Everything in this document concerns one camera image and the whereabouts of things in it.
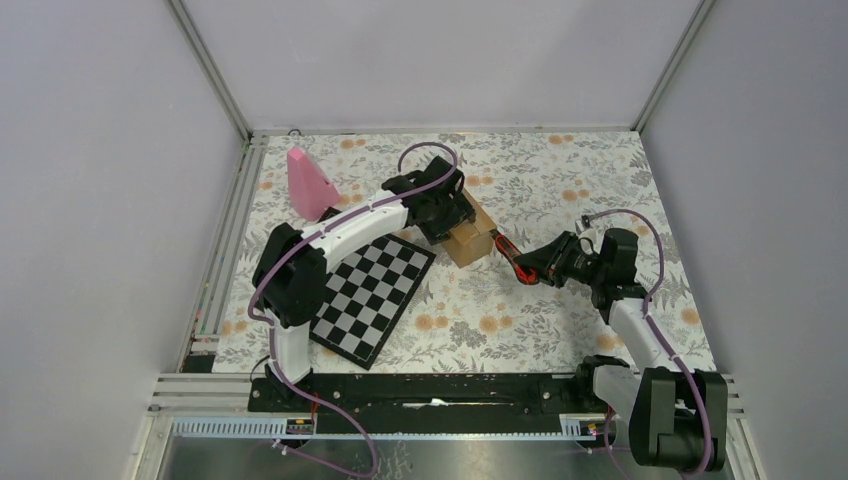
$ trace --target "checkerboard pattern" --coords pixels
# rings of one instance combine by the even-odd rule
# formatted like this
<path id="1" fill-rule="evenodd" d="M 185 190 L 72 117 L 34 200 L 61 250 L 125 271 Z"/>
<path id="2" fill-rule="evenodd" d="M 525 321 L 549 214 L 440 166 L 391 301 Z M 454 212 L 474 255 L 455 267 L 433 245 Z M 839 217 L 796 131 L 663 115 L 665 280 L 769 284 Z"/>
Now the checkerboard pattern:
<path id="1" fill-rule="evenodd" d="M 328 276 L 310 337 L 371 368 L 435 258 L 394 235 L 348 255 Z"/>

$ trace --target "white panel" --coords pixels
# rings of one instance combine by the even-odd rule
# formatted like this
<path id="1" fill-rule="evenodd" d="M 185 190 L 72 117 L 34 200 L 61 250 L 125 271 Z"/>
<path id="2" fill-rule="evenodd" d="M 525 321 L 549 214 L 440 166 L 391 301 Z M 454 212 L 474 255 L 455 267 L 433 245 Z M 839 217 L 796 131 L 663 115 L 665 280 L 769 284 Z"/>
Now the white panel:
<path id="1" fill-rule="evenodd" d="M 190 0 L 255 129 L 621 126 L 697 0 Z"/>
<path id="2" fill-rule="evenodd" d="M 645 130 L 716 363 L 775 480 L 845 478 L 846 25 L 845 0 L 718 2 Z"/>
<path id="3" fill-rule="evenodd" d="M 115 479 L 239 140 L 164 1 L 0 6 L 0 478 Z"/>

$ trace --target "metal floor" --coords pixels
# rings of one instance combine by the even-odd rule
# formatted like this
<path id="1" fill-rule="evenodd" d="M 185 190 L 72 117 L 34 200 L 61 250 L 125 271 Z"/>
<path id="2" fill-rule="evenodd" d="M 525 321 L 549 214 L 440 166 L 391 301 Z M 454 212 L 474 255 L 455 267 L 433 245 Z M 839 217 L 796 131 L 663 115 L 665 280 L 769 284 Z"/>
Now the metal floor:
<path id="1" fill-rule="evenodd" d="M 622 479 L 605 452 L 587 455 L 576 443 L 379 440 L 380 471 L 374 478 L 392 480 L 534 480 Z M 368 469 L 363 441 L 313 440 L 301 447 L 347 468 Z M 615 453 L 633 480 L 679 479 L 671 470 L 637 466 L 628 452 Z M 176 437 L 172 439 L 161 480 L 337 480 L 350 478 L 294 455 L 283 457 L 271 442 L 254 439 Z M 722 472 L 699 478 L 733 479 Z"/>

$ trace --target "pink block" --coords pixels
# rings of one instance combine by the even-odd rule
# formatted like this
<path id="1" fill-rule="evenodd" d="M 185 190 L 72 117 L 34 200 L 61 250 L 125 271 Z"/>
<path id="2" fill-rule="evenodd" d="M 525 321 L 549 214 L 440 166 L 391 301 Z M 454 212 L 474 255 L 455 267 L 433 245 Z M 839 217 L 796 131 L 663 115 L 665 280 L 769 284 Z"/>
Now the pink block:
<path id="1" fill-rule="evenodd" d="M 286 160 L 289 177 L 289 199 L 301 217 L 316 221 L 328 208 L 339 203 L 341 196 L 327 175 L 306 155 L 294 147 Z"/>

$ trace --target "floral tablecloth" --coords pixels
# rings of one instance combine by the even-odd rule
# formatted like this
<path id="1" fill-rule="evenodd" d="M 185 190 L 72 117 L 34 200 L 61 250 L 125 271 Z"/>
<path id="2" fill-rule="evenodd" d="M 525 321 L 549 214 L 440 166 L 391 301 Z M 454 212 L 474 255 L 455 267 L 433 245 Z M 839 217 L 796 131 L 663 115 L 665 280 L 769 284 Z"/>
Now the floral tablecloth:
<path id="1" fill-rule="evenodd" d="M 407 146 L 426 140 L 444 142 L 461 154 L 466 188 L 523 251 L 574 230 L 584 213 L 629 207 L 652 219 L 667 261 L 666 281 L 654 300 L 656 316 L 691 366 L 715 369 L 639 136 L 597 132 L 271 137 L 213 372 L 248 372 L 268 353 L 268 329 L 249 319 L 246 308 L 254 291 L 250 277 L 270 231 L 282 222 L 306 224 L 288 200 L 288 149 L 299 146 L 318 162 L 342 195 L 338 207 L 345 209 L 396 174 L 398 156 Z M 424 167 L 427 155 L 436 153 L 410 156 L 404 171 Z M 649 229 L 627 215 L 606 217 L 598 225 L 639 234 L 638 278 L 650 286 L 658 257 Z M 497 252 L 459 269 L 441 247 L 428 246 L 417 229 L 398 235 L 432 248 L 438 257 L 371 372 L 568 372 L 595 353 L 630 360 L 621 339 L 593 309 L 587 287 L 521 285 Z M 317 372 L 363 372 L 314 343 L 310 355 Z"/>

